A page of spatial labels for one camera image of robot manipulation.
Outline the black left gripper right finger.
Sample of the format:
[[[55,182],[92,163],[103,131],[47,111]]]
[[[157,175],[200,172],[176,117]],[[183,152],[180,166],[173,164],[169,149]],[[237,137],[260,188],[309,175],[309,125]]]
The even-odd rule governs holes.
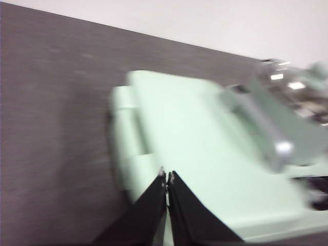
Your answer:
[[[240,245],[244,240],[209,211],[172,171],[168,180],[174,245]]]

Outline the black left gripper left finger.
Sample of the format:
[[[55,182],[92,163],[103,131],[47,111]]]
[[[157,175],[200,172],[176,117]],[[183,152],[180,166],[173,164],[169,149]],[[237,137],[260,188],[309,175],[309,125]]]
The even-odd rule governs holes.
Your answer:
[[[93,241],[93,245],[163,245],[167,214],[166,174],[156,178],[139,199]]]

